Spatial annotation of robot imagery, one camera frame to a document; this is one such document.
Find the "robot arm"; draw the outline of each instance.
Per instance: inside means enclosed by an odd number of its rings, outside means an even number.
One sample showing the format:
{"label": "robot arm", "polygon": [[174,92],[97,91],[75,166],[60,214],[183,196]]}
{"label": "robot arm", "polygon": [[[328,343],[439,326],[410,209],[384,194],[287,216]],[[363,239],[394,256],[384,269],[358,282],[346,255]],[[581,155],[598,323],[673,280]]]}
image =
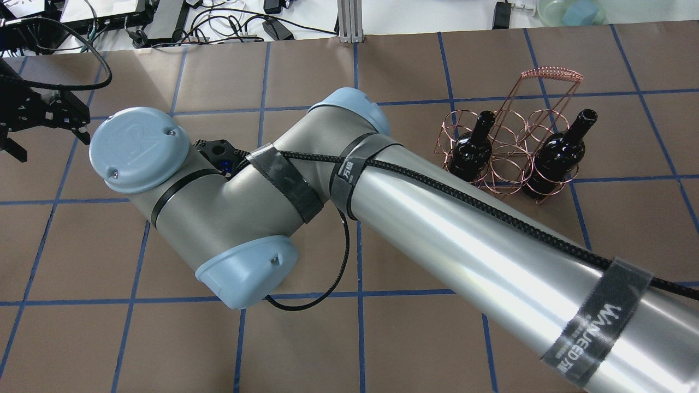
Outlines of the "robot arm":
{"label": "robot arm", "polygon": [[[367,166],[370,158],[398,165],[554,234],[387,133],[378,106],[344,88],[272,146],[251,153],[257,164],[229,181],[169,116],[150,108],[124,110],[105,121],[90,159],[107,186],[128,194],[228,307],[250,306],[281,283],[297,258],[288,236],[330,199],[539,355],[547,354],[602,272],[452,196]],[[346,159],[318,162],[298,154],[291,164],[275,154],[284,151]],[[284,183],[299,175],[304,184]],[[309,192],[317,200],[304,207],[298,195]],[[611,350],[591,359],[595,369],[579,385],[589,392],[699,392],[699,315],[654,288],[638,294]]]}

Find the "power adapter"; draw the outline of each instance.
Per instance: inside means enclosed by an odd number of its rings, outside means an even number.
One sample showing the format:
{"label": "power adapter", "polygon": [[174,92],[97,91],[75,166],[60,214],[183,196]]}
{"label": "power adapter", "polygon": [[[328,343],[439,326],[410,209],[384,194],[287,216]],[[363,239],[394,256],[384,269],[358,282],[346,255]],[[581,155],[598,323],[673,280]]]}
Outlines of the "power adapter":
{"label": "power adapter", "polygon": [[293,40],[294,35],[284,27],[284,25],[277,19],[267,18],[262,22],[262,28],[264,31],[270,35],[275,41],[285,41]]}
{"label": "power adapter", "polygon": [[267,15],[281,13],[283,5],[283,0],[264,0],[264,12]]}
{"label": "power adapter", "polygon": [[512,4],[498,1],[495,3],[495,13],[493,14],[493,30],[510,28],[510,13]]}
{"label": "power adapter", "polygon": [[141,29],[136,31],[127,30],[129,38],[132,40],[131,44],[136,49],[150,48],[150,43],[148,42],[148,36]]}

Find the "brown table surface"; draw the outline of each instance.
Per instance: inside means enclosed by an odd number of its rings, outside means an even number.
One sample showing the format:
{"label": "brown table surface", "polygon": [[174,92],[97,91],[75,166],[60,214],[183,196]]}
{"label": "brown table surface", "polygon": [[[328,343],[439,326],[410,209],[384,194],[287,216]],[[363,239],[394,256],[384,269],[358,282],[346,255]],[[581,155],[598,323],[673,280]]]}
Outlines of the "brown table surface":
{"label": "brown table surface", "polygon": [[[9,61],[30,79],[99,78],[89,54]],[[251,150],[355,86],[381,103],[395,139],[435,163],[453,108],[495,110],[520,72],[570,67],[585,81],[565,114],[592,108],[600,118],[580,174],[542,206],[505,201],[601,255],[699,285],[697,21],[130,50],[107,61],[112,84],[78,93],[91,132],[117,110],[152,106],[193,140]],[[561,88],[526,83],[513,109],[545,108]],[[301,313],[265,302],[229,310],[103,184],[70,133],[12,137],[29,162],[0,155],[0,392],[576,390],[354,223],[335,297]],[[340,265],[334,209],[293,239],[301,259],[276,293],[300,303]]]}

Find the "blue tape grid line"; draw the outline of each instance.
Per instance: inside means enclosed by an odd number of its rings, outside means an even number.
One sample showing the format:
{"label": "blue tape grid line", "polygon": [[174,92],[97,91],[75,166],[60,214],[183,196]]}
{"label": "blue tape grid line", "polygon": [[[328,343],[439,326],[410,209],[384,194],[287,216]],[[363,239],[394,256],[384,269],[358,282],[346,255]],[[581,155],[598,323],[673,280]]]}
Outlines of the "blue tape grid line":
{"label": "blue tape grid line", "polygon": [[[696,93],[699,89],[673,89],[673,90],[644,90],[643,94],[679,94],[679,93]],[[613,96],[630,96],[636,95],[638,92],[601,92],[601,93],[576,93],[576,97],[613,97]],[[550,94],[549,98],[561,98],[562,94]],[[431,103],[464,103],[464,102],[483,102],[483,101],[504,101],[507,97],[496,96],[496,97],[466,97],[466,98],[453,98],[453,99],[426,99],[426,100],[412,100],[412,101],[379,101],[377,104],[379,106],[399,106],[399,105],[425,105]],[[514,96],[512,99],[543,99],[543,94],[532,94],[532,95],[521,95]],[[238,108],[238,109],[217,109],[217,110],[188,110],[182,112],[174,112],[172,116],[191,116],[191,115],[216,115],[216,114],[227,114],[227,113],[258,113],[264,112],[279,112],[283,110],[308,110],[310,106],[277,106],[277,107],[265,107],[265,108]],[[91,120],[104,120],[108,116],[93,116]]]}
{"label": "blue tape grid line", "polygon": [[233,372],[233,393],[240,392],[240,367],[243,365],[243,336],[245,335],[245,310],[240,310],[238,325],[238,346],[236,347],[236,368]]}
{"label": "blue tape grid line", "polygon": [[[362,291],[362,297],[388,297],[388,296],[433,296],[451,295],[454,291],[449,289],[436,290],[383,290],[383,291]],[[275,299],[317,299],[321,292],[275,294]],[[358,297],[359,291],[333,292],[330,297],[347,298]],[[145,297],[145,298],[124,298],[124,299],[63,299],[63,300],[29,300],[27,306],[81,306],[86,304],[154,304],[154,303],[209,303],[218,302],[216,296],[182,296],[182,297]],[[0,301],[2,306],[19,306],[21,301]]]}
{"label": "blue tape grid line", "polygon": [[697,220],[697,216],[694,212],[694,209],[692,208],[691,202],[689,201],[689,197],[687,196],[687,193],[684,191],[684,187],[682,187],[682,182],[677,177],[677,170],[675,168],[675,164],[672,163],[672,158],[670,157],[670,153],[668,152],[668,149],[666,148],[665,143],[663,142],[663,138],[660,135],[660,131],[658,130],[658,127],[656,126],[655,120],[653,120],[653,115],[651,114],[651,111],[648,108],[648,105],[646,104],[646,99],[643,97],[643,92],[641,91],[641,88],[638,85],[638,81],[636,80],[636,76],[633,73],[633,70],[631,69],[631,63],[628,61],[628,58],[626,56],[626,51],[624,51],[624,47],[621,44],[621,40],[619,40],[619,35],[617,34],[617,28],[614,27],[613,24],[610,24],[610,29],[612,30],[612,35],[614,36],[614,41],[616,41],[617,47],[619,48],[619,52],[621,53],[621,58],[624,59],[624,64],[626,65],[626,69],[628,70],[628,74],[631,77],[631,82],[633,82],[633,87],[636,89],[636,92],[638,94],[638,99],[641,100],[641,105],[643,106],[643,110],[645,111],[646,116],[648,117],[648,122],[650,123],[651,128],[653,129],[653,134],[655,134],[656,139],[658,140],[658,144],[660,145],[660,149],[663,151],[663,155],[665,155],[665,160],[668,162],[668,166],[670,167],[670,171],[672,172],[672,175],[677,180],[679,192],[682,195],[682,199],[684,200],[684,204],[687,207],[687,211],[689,212],[689,215],[692,218],[692,222],[694,223],[694,229],[697,231],[697,233],[699,233],[699,220]]}
{"label": "blue tape grid line", "polygon": [[[447,52],[444,48],[444,40],[442,39],[442,33],[438,32],[437,33],[437,38],[439,40],[439,48],[442,53],[442,63],[444,64],[444,75],[447,79],[447,91],[449,92],[449,105],[452,109],[452,112],[455,111],[454,109],[454,93],[452,91],[452,79],[449,76],[449,62],[447,61]],[[452,114],[452,122],[456,124],[456,115]],[[486,352],[487,352],[487,357],[488,357],[488,370],[490,372],[490,381],[491,385],[493,387],[493,391],[495,393],[498,393],[498,377],[495,371],[495,361],[493,359],[493,350],[492,350],[492,344],[490,340],[490,329],[488,326],[488,317],[485,314],[481,314],[483,318],[483,334],[484,334],[484,341],[485,341],[485,347],[486,347]]]}
{"label": "blue tape grid line", "polygon": [[[20,71],[24,70],[24,64],[26,63],[25,59],[22,62],[22,68]],[[100,68],[97,71],[97,75],[94,78],[94,83],[97,83],[99,81],[100,75],[102,74],[102,68]],[[90,96],[87,100],[87,106],[89,107],[90,104],[92,103],[92,99],[94,98],[94,90],[90,93]],[[71,152],[68,155],[68,159],[66,160],[66,166],[65,169],[63,170],[63,176],[61,177],[61,182],[58,185],[58,190],[56,191],[56,197],[54,198],[53,204],[51,206],[51,214],[49,215],[49,218],[46,222],[46,226],[44,228],[44,232],[41,236],[41,241],[39,242],[39,247],[38,250],[36,251],[36,256],[34,257],[34,263],[31,265],[31,272],[29,274],[29,279],[27,280],[27,285],[24,287],[24,294],[22,295],[22,302],[20,303],[19,308],[17,309],[17,315],[15,316],[15,321],[12,326],[12,331],[10,332],[10,337],[8,339],[7,345],[5,347],[5,351],[3,352],[3,357],[2,360],[0,361],[0,378],[2,377],[4,371],[5,371],[5,365],[7,365],[7,359],[10,356],[10,351],[12,350],[12,344],[15,340],[15,337],[17,336],[17,329],[20,326],[20,320],[22,319],[22,314],[24,313],[24,308],[27,306],[27,301],[29,300],[29,292],[31,291],[31,286],[34,283],[34,277],[36,276],[36,270],[38,269],[39,262],[41,261],[41,255],[43,254],[43,249],[44,246],[46,245],[46,239],[48,237],[48,232],[51,229],[51,224],[53,223],[53,217],[56,214],[56,208],[58,207],[58,201],[61,199],[61,193],[63,192],[63,187],[66,184],[66,179],[68,178],[68,172],[70,171],[71,168],[71,163],[73,162],[73,157],[75,156],[75,149],[78,146],[78,139],[75,138],[73,139],[73,146],[71,147]]]}
{"label": "blue tape grid line", "polygon": [[177,98],[180,95],[180,84],[182,83],[182,75],[185,73],[185,62],[187,61],[187,47],[182,50],[182,59],[180,60],[180,71],[177,74],[177,82],[175,83],[175,94],[173,95],[173,103],[170,106],[169,115],[175,114],[177,107]]}
{"label": "blue tape grid line", "polygon": [[495,374],[495,359],[493,358],[493,346],[490,339],[490,326],[488,325],[488,317],[481,314],[483,318],[483,333],[485,334],[485,351],[488,356],[488,370],[490,370],[490,384],[493,387],[493,392],[498,393],[498,379]]}
{"label": "blue tape grid line", "polygon": [[[359,49],[353,43],[352,63],[354,70],[354,88],[359,89]],[[361,255],[361,222],[356,223],[356,311],[357,339],[359,342],[359,393],[366,393],[366,360],[364,357],[364,292],[362,255]]]}
{"label": "blue tape grid line", "polygon": [[20,66],[20,70],[17,71],[17,74],[18,74],[19,76],[22,75],[22,72],[24,71],[24,66],[27,65],[27,59],[28,59],[28,58],[29,58],[28,56],[24,56],[24,59],[22,60],[22,65]]}
{"label": "blue tape grid line", "polygon": [[122,361],[124,359],[124,351],[127,347],[129,339],[129,328],[131,327],[131,317],[134,314],[134,304],[136,303],[136,292],[138,291],[138,280],[140,279],[140,270],[143,267],[143,256],[145,255],[145,246],[148,242],[148,234],[150,232],[150,223],[146,222],[143,228],[143,237],[140,241],[140,251],[138,252],[138,262],[136,263],[136,272],[134,274],[134,284],[131,286],[131,298],[129,299],[129,309],[127,310],[127,318],[124,322],[124,332],[122,333],[122,342],[119,346],[119,355],[117,356],[117,365],[114,368],[114,378],[112,379],[112,393],[116,393],[119,385],[119,375],[122,370]]}
{"label": "blue tape grid line", "polygon": [[267,101],[267,76],[269,74],[269,53],[271,50],[271,44],[267,42],[267,48],[265,51],[265,57],[264,57],[264,74],[262,77],[262,98],[260,99],[260,119],[259,119],[259,125],[257,129],[257,146],[262,146],[262,132],[264,128],[264,113],[265,110],[265,103]]}

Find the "bottle neck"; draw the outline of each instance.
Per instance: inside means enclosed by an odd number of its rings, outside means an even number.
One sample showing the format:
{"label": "bottle neck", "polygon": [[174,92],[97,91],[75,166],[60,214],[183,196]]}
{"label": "bottle neck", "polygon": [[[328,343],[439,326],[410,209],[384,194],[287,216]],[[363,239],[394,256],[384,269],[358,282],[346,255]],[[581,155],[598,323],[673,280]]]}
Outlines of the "bottle neck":
{"label": "bottle neck", "polygon": [[591,109],[585,109],[575,118],[569,130],[563,135],[563,140],[568,143],[579,144],[597,121],[597,113]]}
{"label": "bottle neck", "polygon": [[485,141],[488,134],[490,134],[490,129],[493,128],[493,124],[495,124],[495,114],[490,110],[481,112],[476,120],[476,125],[473,127],[471,142],[481,143]]}

